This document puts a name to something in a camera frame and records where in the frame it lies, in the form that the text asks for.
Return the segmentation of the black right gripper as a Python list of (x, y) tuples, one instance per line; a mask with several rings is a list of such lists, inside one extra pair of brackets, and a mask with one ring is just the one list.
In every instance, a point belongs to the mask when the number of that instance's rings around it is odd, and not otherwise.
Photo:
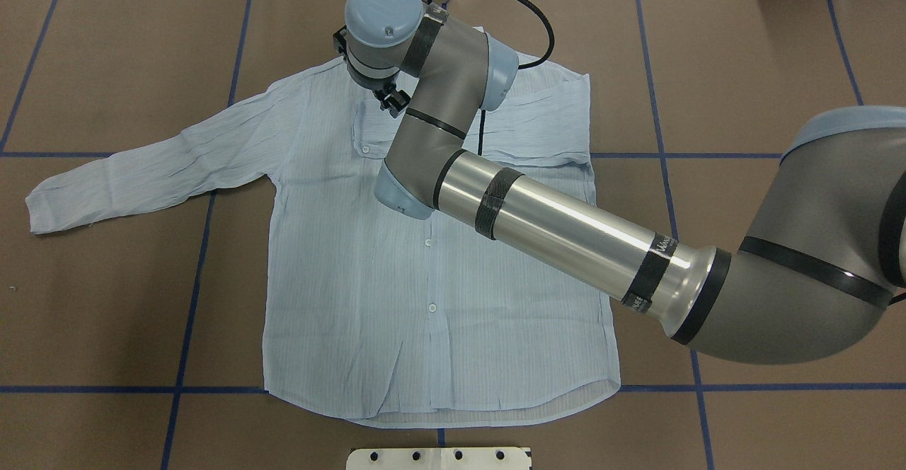
[(410, 105), (411, 97), (397, 87), (398, 67), (373, 67), (356, 56), (350, 47), (352, 34), (347, 27), (333, 33), (333, 46), (343, 58), (350, 78), (368, 90), (379, 101), (379, 109), (392, 118), (398, 118)]

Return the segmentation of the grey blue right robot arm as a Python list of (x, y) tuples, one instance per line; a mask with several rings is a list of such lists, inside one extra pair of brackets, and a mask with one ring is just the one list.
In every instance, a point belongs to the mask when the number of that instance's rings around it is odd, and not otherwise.
[(333, 37), (352, 79), (401, 119), (375, 196), (443, 212), (653, 316), (733, 362), (810, 362), (850, 348), (904, 287), (904, 108), (815, 116), (783, 155), (737, 253), (673, 238), (463, 148), (498, 108), (517, 53), (423, 0), (347, 0)]

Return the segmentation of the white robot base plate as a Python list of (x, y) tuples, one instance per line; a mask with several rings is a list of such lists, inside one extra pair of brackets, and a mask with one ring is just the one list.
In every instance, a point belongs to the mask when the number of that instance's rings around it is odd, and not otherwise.
[(346, 469), (533, 469), (529, 448), (435, 447), (356, 449)]

